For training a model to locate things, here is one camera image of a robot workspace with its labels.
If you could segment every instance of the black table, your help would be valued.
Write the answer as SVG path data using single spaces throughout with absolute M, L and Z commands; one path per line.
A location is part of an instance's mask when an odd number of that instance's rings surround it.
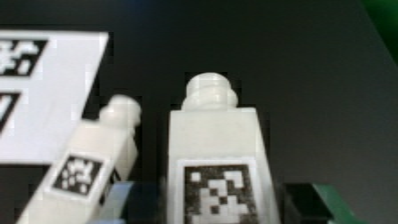
M 398 70 L 357 0 L 12 0 L 0 2 L 0 29 L 110 32 L 84 117 L 116 93 L 139 99 L 135 180 L 165 173 L 167 116 L 187 80 L 224 72 L 268 130 L 275 183 L 331 183 L 359 218 L 396 223 Z M 2 224 L 44 172 L 0 168 Z

